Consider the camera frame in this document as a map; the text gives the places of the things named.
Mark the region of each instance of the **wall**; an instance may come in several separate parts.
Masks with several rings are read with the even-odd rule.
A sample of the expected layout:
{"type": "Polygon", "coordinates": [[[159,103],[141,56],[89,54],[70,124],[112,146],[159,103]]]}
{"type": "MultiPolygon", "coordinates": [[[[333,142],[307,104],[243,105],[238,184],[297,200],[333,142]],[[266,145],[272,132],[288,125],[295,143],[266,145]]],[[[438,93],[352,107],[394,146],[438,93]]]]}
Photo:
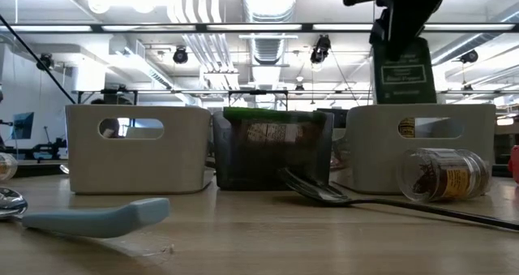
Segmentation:
{"type": "MultiPolygon", "coordinates": [[[[7,44],[0,44],[0,66],[0,84],[4,94],[4,100],[0,103],[0,119],[10,122],[13,114],[34,112],[32,138],[18,140],[19,147],[32,148],[36,144],[47,143],[44,126],[48,127],[51,141],[65,137],[65,105],[69,105],[70,101],[51,78],[39,71],[34,61],[13,54],[11,46],[7,44]]],[[[71,77],[63,79],[63,74],[57,72],[54,72],[54,76],[70,94],[71,77]]],[[[1,126],[0,134],[6,145],[15,146],[14,140],[8,140],[11,135],[9,127],[1,126]]]]}

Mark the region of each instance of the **ceiling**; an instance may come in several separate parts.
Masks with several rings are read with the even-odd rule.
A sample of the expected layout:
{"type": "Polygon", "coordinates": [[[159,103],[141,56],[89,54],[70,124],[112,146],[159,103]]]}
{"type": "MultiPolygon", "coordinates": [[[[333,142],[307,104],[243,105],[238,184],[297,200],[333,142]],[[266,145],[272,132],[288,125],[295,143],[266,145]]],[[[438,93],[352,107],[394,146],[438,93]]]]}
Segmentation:
{"type": "MultiPolygon", "coordinates": [[[[143,24],[170,23],[166,13],[166,5],[171,0],[151,0],[155,6],[152,12],[142,14],[131,6],[132,2],[146,0],[114,0],[113,6],[104,14],[95,14],[88,8],[88,0],[0,0],[0,14],[10,23],[17,24],[143,24]]],[[[225,22],[243,22],[244,11],[242,0],[220,0],[221,18],[225,22]]],[[[517,6],[519,0],[444,0],[441,8],[430,18],[433,23],[492,23],[511,6],[517,6]]],[[[296,0],[293,21],[299,23],[372,23],[380,16],[381,9],[373,3],[363,3],[346,7],[342,0],[296,0]]],[[[288,40],[283,56],[279,88],[293,89],[296,77],[304,78],[306,89],[326,90],[343,89],[345,80],[354,89],[369,89],[371,69],[369,64],[369,33],[334,33],[330,34],[333,53],[324,61],[320,71],[312,71],[309,61],[312,46],[319,35],[314,33],[294,34],[297,39],[288,40]]],[[[460,37],[471,37],[475,34],[462,33],[424,33],[431,52],[434,54],[445,46],[451,45],[460,37]]],[[[33,44],[77,44],[97,57],[110,62],[108,41],[111,35],[23,35],[33,44]]],[[[173,80],[198,79],[199,63],[192,55],[186,64],[178,65],[172,60],[175,47],[185,45],[179,34],[131,34],[126,35],[128,41],[139,40],[146,50],[149,62],[155,64],[173,80]]],[[[254,84],[251,75],[251,58],[247,41],[238,38],[237,34],[228,34],[226,39],[233,62],[238,69],[238,81],[242,88],[250,88],[254,84]]],[[[446,76],[442,89],[460,89],[463,81],[474,81],[498,75],[500,72],[516,65],[513,59],[519,56],[519,34],[503,34],[492,41],[476,48],[480,55],[474,64],[462,65],[459,62],[446,62],[435,67],[446,76]]],[[[115,75],[107,78],[109,82],[123,82],[128,87],[142,88],[150,83],[150,79],[142,73],[133,71],[131,67],[117,67],[111,63],[115,75]]],[[[497,77],[485,84],[475,85],[474,89],[497,89],[506,84],[519,84],[519,72],[497,77]]],[[[167,97],[146,96],[147,101],[166,100],[167,97]]],[[[495,95],[485,95],[465,102],[481,102],[491,100],[495,95]]]]}

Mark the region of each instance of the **wooden table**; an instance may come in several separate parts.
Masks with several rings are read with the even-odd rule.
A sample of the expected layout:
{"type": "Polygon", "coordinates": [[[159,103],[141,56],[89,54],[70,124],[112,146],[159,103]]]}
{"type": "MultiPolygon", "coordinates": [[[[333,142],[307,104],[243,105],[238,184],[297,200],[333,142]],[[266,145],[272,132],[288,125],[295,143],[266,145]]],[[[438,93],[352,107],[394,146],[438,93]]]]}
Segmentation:
{"type": "MultiPolygon", "coordinates": [[[[142,196],[74,196],[55,176],[11,180],[29,212],[105,207],[142,196]]],[[[519,233],[384,206],[321,208],[293,192],[171,196],[171,216],[121,238],[0,223],[0,274],[519,274],[519,233]]],[[[519,188],[445,204],[519,220],[519,188]]]]}

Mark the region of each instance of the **ductwork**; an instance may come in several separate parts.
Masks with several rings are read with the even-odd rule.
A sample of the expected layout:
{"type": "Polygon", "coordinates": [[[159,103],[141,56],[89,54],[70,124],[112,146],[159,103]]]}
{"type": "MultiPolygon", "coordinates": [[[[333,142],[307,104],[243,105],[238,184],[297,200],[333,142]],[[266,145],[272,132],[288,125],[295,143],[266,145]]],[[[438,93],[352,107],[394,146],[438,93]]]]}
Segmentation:
{"type": "MultiPolygon", "coordinates": [[[[491,20],[490,23],[517,23],[519,22],[519,3],[501,12],[491,20]]],[[[501,36],[502,32],[485,32],[478,35],[467,35],[458,38],[452,43],[446,45],[444,48],[434,52],[431,56],[433,65],[440,65],[444,62],[450,61],[456,57],[470,52],[471,50],[494,40],[501,36]]]]}
{"type": "MultiPolygon", "coordinates": [[[[247,22],[284,23],[292,20],[295,0],[243,0],[247,22]]],[[[252,39],[250,42],[252,64],[274,65],[285,51],[284,39],[252,39]]],[[[253,67],[252,76],[258,84],[271,84],[275,88],[281,74],[279,67],[253,67]]]]}

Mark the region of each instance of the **label tag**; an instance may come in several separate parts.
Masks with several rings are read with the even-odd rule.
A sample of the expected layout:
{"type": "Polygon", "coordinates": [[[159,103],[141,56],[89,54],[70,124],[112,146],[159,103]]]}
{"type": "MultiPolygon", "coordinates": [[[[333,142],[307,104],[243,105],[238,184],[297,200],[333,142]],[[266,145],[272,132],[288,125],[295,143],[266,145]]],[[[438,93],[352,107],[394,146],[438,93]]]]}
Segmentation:
{"type": "Polygon", "coordinates": [[[467,169],[450,169],[447,172],[447,186],[444,198],[461,198],[469,193],[470,176],[467,169]]]}

